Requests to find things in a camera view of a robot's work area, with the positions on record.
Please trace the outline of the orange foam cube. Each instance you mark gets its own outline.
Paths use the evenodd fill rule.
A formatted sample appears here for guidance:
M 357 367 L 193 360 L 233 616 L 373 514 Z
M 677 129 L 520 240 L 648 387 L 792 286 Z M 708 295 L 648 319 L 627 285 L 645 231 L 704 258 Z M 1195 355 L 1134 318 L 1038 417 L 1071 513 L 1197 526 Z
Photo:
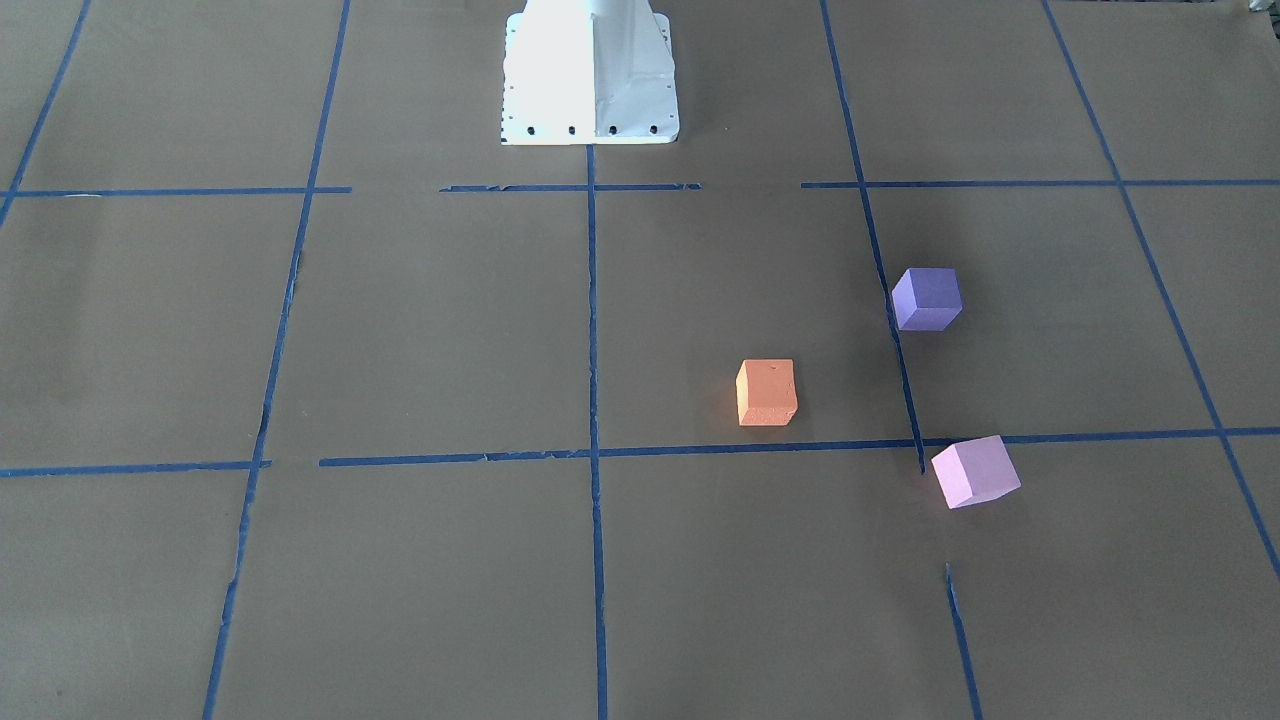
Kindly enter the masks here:
M 792 359 L 744 359 L 735 388 L 741 427 L 786 427 L 797 411 Z

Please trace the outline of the purple foam cube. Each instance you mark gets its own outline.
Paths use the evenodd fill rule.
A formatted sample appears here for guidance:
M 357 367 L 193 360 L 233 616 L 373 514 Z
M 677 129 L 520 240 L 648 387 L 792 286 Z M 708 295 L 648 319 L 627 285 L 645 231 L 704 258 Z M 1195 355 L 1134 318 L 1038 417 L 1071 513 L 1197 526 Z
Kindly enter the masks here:
M 954 268 L 908 268 L 890 297 L 899 331 L 945 331 L 965 307 Z

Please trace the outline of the pink foam cube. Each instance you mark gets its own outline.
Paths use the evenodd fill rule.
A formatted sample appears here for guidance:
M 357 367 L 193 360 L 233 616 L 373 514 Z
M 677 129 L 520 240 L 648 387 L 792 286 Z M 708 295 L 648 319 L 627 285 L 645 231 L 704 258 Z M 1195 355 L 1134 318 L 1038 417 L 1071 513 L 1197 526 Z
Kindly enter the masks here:
M 931 465 L 948 509 L 989 502 L 1021 488 L 1002 436 L 950 445 Z

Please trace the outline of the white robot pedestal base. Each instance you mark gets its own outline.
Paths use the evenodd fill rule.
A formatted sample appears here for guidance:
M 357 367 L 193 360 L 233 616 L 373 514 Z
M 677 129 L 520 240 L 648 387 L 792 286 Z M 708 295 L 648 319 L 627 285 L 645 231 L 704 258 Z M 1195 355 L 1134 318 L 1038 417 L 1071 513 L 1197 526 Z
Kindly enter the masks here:
M 669 18 L 648 1 L 527 1 L 506 19 L 500 143 L 673 143 Z

